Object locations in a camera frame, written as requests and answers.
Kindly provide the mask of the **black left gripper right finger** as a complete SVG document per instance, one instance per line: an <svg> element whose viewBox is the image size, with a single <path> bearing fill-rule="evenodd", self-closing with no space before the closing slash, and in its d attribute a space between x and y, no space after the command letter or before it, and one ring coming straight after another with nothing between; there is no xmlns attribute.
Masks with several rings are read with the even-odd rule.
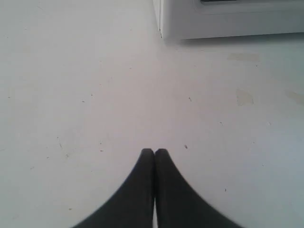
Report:
<svg viewBox="0 0 304 228"><path fill-rule="evenodd" d="M202 199L180 174L166 149L155 152L155 201L159 228L239 228Z"/></svg>

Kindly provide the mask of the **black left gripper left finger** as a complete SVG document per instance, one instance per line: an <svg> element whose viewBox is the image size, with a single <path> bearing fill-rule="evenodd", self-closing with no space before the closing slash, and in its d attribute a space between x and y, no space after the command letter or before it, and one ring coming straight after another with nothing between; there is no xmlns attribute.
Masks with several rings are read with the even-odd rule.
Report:
<svg viewBox="0 0 304 228"><path fill-rule="evenodd" d="M154 212L154 152L142 149L119 189L76 228L152 228Z"/></svg>

